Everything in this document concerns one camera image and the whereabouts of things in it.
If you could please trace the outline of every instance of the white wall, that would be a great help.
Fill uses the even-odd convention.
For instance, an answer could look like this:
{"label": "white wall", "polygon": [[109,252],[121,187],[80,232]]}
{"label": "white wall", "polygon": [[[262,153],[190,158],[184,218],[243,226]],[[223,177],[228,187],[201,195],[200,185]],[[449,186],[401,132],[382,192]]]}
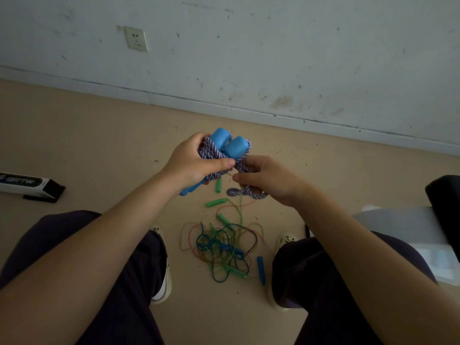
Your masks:
{"label": "white wall", "polygon": [[5,78],[460,155],[460,0],[1,0],[0,46]]}

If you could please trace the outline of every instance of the hand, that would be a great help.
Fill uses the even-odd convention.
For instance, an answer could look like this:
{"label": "hand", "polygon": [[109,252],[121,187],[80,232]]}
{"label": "hand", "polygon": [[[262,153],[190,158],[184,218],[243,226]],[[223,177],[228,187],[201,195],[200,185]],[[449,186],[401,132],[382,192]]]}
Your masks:
{"label": "hand", "polygon": [[243,163],[255,173],[234,174],[237,183],[260,188],[285,206],[293,207],[296,198],[302,196],[306,182],[270,156],[249,155]]}
{"label": "hand", "polygon": [[203,160],[198,155],[198,147],[208,133],[195,133],[174,149],[169,161],[161,170],[167,179],[171,180],[172,186],[180,192],[185,188],[199,183],[211,173],[232,168],[234,159]]}

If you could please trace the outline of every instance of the baseboard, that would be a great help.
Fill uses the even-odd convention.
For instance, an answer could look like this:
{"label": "baseboard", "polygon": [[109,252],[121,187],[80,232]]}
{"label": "baseboard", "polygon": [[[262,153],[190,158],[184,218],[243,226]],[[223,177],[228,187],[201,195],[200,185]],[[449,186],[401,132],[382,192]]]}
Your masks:
{"label": "baseboard", "polygon": [[263,125],[290,128],[299,131],[327,134],[336,137],[358,139],[366,142],[388,144],[404,148],[420,149],[442,154],[460,156],[460,145],[448,144],[429,139],[414,138],[394,133],[386,133],[334,125],[331,123],[303,120],[300,118],[273,115],[258,111],[232,108],[218,104],[204,103],[191,99],[171,97],[162,94],[138,91],[123,87],[103,85],[68,79],[54,75],[33,73],[20,69],[0,67],[0,78],[34,85],[49,86],[67,91],[89,93],[97,96],[129,100],[172,109],[187,110],[199,114],[226,117],[234,120],[255,122]]}

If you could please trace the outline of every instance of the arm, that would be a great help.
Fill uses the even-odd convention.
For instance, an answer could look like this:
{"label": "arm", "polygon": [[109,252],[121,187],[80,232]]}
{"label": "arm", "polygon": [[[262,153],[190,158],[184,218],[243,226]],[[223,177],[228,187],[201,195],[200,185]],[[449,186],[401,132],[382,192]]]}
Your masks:
{"label": "arm", "polygon": [[206,134],[181,143],[164,169],[0,291],[3,344],[74,344],[96,316],[136,245],[169,200],[232,159],[202,160]]}
{"label": "arm", "polygon": [[460,344],[460,307],[428,277],[334,201],[267,156],[248,156],[258,173],[234,175],[294,207],[334,261],[356,304],[384,344]]}

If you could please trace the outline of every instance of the forearm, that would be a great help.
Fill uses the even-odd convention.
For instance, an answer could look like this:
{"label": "forearm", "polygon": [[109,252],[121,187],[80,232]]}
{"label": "forearm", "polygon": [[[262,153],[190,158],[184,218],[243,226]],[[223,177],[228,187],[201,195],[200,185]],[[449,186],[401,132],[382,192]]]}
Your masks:
{"label": "forearm", "polygon": [[0,291],[2,342],[73,344],[136,245],[175,194],[154,176]]}
{"label": "forearm", "polygon": [[294,206],[386,344],[459,344],[459,307],[386,243],[311,185]]}

